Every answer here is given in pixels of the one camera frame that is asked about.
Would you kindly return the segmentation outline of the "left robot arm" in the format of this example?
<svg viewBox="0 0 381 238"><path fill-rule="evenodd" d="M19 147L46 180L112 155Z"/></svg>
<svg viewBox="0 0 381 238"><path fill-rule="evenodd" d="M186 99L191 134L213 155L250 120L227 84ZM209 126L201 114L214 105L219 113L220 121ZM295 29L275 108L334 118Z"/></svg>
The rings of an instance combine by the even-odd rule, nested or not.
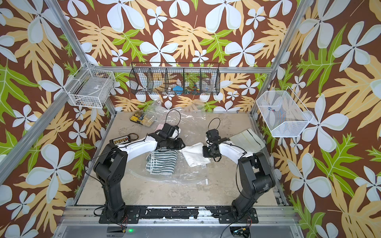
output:
<svg viewBox="0 0 381 238"><path fill-rule="evenodd" d="M127 211L121 189L127 162L151 151L164 149L166 152L185 148L179 138L180 132L178 126L165 123L162 129L147 134L141 140L118 145L110 142L106 145L93 167L105 196L100 222L121 224L132 214Z"/></svg>

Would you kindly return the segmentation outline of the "pale green towel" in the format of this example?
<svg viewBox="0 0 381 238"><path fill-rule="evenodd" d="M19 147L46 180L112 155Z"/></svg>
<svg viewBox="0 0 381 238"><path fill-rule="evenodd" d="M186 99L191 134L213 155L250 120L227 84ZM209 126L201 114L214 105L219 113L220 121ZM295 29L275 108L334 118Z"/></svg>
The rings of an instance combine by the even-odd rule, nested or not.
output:
<svg viewBox="0 0 381 238"><path fill-rule="evenodd" d="M265 148L264 141L253 131L246 129L243 132L230 137L230 141L248 152L257 153Z"/></svg>

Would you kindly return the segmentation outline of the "green white striped towel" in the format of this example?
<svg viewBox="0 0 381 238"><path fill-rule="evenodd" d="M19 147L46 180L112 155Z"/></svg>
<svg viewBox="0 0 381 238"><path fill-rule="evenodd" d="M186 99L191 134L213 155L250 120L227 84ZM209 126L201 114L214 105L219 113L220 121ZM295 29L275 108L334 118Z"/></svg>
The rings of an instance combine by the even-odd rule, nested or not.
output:
<svg viewBox="0 0 381 238"><path fill-rule="evenodd" d="M177 164L177 150L152 151L147 157L146 170L152 175L171 176Z"/></svg>

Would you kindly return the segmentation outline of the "clear plastic vacuum bag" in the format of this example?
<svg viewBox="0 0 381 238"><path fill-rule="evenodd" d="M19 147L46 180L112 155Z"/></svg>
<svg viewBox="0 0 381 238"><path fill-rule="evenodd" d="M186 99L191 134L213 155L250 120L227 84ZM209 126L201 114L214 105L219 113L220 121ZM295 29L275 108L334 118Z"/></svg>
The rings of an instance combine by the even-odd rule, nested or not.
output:
<svg viewBox="0 0 381 238"><path fill-rule="evenodd" d="M207 185L210 159L202 156L206 132L202 107L169 110L154 103L142 114L140 124L129 120L128 131L141 140L155 133L160 141L153 151L129 160L127 173L146 181Z"/></svg>

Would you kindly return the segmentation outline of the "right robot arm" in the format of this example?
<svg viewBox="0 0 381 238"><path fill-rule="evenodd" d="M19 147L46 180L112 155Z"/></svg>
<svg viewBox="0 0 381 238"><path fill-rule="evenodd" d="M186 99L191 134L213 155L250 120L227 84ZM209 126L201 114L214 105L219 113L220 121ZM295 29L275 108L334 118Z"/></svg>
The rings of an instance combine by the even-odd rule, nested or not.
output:
<svg viewBox="0 0 381 238"><path fill-rule="evenodd" d="M220 137L217 129L206 132L206 145L202 147L202 153L215 162L223 156L229 158L236 163L236 172L240 176L240 195L232 201L230 209L219 212L219 223L244 223L248 218L254 219L254 204L276 184L266 156L261 152L249 152L228 138Z"/></svg>

